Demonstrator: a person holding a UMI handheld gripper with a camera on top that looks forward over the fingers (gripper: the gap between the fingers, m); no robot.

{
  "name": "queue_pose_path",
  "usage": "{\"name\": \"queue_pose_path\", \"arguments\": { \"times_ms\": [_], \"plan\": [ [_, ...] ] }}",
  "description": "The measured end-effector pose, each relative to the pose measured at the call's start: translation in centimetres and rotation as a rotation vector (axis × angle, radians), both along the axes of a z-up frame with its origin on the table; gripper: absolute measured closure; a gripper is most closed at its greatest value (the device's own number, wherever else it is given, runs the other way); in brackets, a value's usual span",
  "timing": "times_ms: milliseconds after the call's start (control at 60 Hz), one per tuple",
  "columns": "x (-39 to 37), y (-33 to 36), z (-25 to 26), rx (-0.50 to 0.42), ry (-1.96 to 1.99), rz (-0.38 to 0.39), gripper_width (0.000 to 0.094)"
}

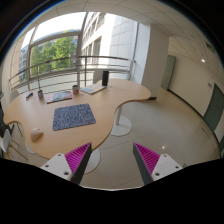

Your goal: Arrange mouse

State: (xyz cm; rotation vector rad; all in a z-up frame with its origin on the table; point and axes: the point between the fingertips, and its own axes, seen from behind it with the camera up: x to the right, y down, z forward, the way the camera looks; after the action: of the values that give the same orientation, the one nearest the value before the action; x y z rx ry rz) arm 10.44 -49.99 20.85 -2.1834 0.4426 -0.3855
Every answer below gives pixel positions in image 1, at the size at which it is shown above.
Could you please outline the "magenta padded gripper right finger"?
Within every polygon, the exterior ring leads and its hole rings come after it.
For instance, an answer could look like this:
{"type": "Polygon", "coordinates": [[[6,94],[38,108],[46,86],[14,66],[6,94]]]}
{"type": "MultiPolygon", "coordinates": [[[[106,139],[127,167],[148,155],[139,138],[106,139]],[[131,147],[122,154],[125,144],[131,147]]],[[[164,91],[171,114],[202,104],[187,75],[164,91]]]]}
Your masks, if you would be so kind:
{"type": "Polygon", "coordinates": [[[138,143],[133,144],[133,154],[145,185],[182,169],[168,154],[158,154],[138,143]]]}

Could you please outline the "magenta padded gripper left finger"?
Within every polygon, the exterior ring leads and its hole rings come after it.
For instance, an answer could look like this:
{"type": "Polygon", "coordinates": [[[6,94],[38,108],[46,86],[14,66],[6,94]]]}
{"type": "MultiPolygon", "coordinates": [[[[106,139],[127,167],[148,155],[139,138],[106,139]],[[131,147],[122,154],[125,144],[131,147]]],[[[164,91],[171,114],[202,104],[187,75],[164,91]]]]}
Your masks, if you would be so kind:
{"type": "Polygon", "coordinates": [[[41,168],[76,185],[79,185],[87,167],[92,144],[87,143],[63,154],[57,153],[41,168]]]}

